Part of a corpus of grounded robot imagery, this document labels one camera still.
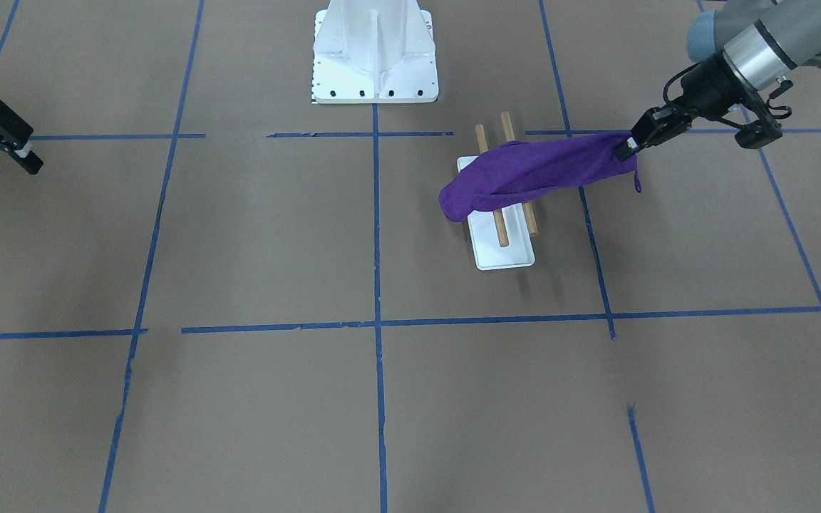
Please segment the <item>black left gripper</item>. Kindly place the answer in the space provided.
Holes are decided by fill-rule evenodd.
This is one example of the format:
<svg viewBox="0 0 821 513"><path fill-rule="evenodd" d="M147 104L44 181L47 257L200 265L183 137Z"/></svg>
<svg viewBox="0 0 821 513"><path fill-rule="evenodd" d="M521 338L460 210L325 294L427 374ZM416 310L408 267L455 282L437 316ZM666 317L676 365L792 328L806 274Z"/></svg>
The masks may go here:
<svg viewBox="0 0 821 513"><path fill-rule="evenodd" d="M730 108L742 102L744 87L725 56L709 56L684 69L677 78L680 78L682 95L674 100L668 97L671 84L676 80L673 77L663 89L664 107L646 110L630 130L626 142L616 146L618 160L626 160L641 150L681 135L698 118L743 129L739 123L726 119Z"/></svg>

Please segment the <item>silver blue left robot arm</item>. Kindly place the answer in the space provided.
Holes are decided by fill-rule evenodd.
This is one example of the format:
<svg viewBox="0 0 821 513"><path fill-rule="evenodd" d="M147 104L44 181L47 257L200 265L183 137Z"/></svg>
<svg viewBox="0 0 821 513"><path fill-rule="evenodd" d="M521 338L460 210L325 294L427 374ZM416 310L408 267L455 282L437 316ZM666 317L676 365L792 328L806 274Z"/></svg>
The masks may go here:
<svg viewBox="0 0 821 513"><path fill-rule="evenodd" d="M789 72L821 69L821 1L733 1L701 14L688 33L693 65L662 91L661 107L642 114L616 149L619 160L686 133L696 119L733 127L734 140L758 150L782 136L791 108L773 101L792 87Z"/></svg>

